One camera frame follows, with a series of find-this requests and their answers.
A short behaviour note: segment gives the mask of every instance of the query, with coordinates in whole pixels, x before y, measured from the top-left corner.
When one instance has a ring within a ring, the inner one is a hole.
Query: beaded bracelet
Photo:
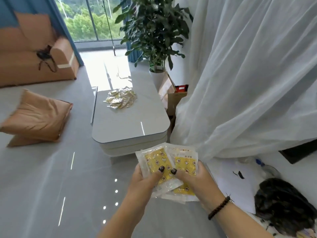
[[[208,215],[208,220],[211,220],[212,217],[214,217],[220,210],[222,210],[224,208],[224,206],[226,204],[229,203],[230,201],[230,196],[227,196],[224,201],[221,203],[221,205],[219,205],[216,209],[214,209],[209,215]]]

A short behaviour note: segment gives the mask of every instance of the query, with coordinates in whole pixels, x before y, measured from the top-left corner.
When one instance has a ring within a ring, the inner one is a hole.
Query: trees
[[[70,32],[74,41],[78,40],[95,40],[96,35],[93,29],[93,25],[90,19],[87,5],[82,2],[74,2],[77,0],[67,0],[69,4],[55,0],[62,17],[64,18],[65,24]],[[116,6],[116,3],[111,2],[110,7]],[[96,26],[97,34],[99,39],[110,39],[110,31],[107,23],[107,17],[104,13],[101,3],[94,3],[90,5],[93,20]],[[121,38],[124,34],[119,35],[119,29],[122,25],[115,24],[114,21],[118,14],[112,14],[112,19],[108,16],[109,25],[113,38]]]

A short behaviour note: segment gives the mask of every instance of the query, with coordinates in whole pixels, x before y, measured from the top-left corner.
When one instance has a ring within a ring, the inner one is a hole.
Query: plastic packaging
[[[167,144],[167,152],[174,159],[175,167],[187,172],[190,175],[196,175],[198,172],[198,153],[193,147]],[[178,201],[199,201],[188,184],[184,183],[178,188],[161,195],[161,198]]]
[[[150,173],[156,172],[162,165],[165,167],[162,179],[153,189],[152,197],[160,196],[183,184],[182,181],[174,178],[170,172],[172,168],[175,168],[175,164],[166,150],[166,143],[163,143],[152,148],[135,152],[143,177],[147,177]]]

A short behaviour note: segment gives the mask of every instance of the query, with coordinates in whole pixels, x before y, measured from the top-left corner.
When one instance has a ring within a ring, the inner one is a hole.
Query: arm
[[[178,170],[175,176],[183,182],[188,183],[205,208],[211,212],[224,201],[225,196],[200,161],[198,162],[198,170],[197,176],[191,176],[182,170]],[[273,237],[248,214],[231,202],[215,218],[228,238]]]
[[[164,166],[161,166],[160,170],[144,179],[140,165],[136,166],[121,206],[100,231],[97,238],[131,237],[135,226],[144,215],[145,206],[150,200],[154,186],[163,176],[163,171]]]

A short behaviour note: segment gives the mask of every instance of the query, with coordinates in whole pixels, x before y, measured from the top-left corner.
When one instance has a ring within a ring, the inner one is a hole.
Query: black object
[[[227,196],[224,201],[219,205],[216,209],[214,209],[209,215],[208,215],[208,220],[211,220],[216,214],[219,213],[220,210],[222,210],[226,204],[229,203],[230,201],[230,196]]]
[[[163,173],[163,172],[164,172],[164,169],[165,169],[165,167],[162,165],[158,170]]]
[[[296,237],[298,231],[315,226],[315,207],[284,180],[270,178],[263,181],[254,200],[256,216],[269,220],[283,235]]]
[[[280,150],[279,152],[290,162],[291,164],[295,164],[299,160],[305,158],[310,155],[312,152],[317,150],[317,139],[307,142],[305,144],[301,144],[295,146],[293,148],[288,148],[284,150]]]
[[[172,169],[171,169],[171,173],[172,173],[173,175],[176,175],[176,172],[177,172],[177,169],[175,169],[175,168],[172,168]]]
[[[57,66],[56,66],[56,63],[52,57],[52,55],[50,54],[50,51],[52,49],[52,46],[50,45],[47,45],[47,47],[43,50],[39,50],[36,52],[36,55],[38,56],[39,59],[41,59],[41,61],[39,62],[39,71],[41,70],[41,65],[42,63],[45,63],[49,69],[52,71],[52,72],[57,72]],[[53,64],[54,64],[54,70],[51,68],[51,66],[46,62],[47,60],[51,59]]]

